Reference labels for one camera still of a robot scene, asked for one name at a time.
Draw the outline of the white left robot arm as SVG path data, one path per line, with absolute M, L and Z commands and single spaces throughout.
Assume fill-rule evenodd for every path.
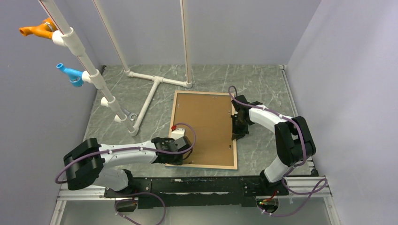
M 128 197 L 134 193 L 131 171 L 116 170 L 128 164 L 181 165 L 184 154 L 192 151 L 193 143 L 186 136 L 177 139 L 156 137 L 136 144 L 108 145 L 89 138 L 63 157 L 66 184 L 69 190 L 91 185 L 110 188 Z

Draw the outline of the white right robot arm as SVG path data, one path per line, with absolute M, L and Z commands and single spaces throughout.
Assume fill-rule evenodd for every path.
M 258 124 L 275 135 L 277 156 L 270 166 L 261 171 L 259 190 L 269 195 L 279 182 L 296 166 L 304 164 L 316 153 L 316 146 L 304 117 L 288 117 L 275 112 L 260 102 L 249 103 L 244 95 L 232 97 L 232 140 L 249 134 L 249 126 Z

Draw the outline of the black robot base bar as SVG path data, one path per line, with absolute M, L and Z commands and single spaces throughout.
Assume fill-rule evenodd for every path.
M 256 206 L 255 201 L 279 196 L 287 196 L 288 190 L 280 183 L 267 185 L 259 176 L 221 177 L 135 177 L 129 194 L 144 192 L 138 197 L 139 209 L 152 209 L 162 206 L 150 196 L 159 196 L 168 207 L 179 206 Z

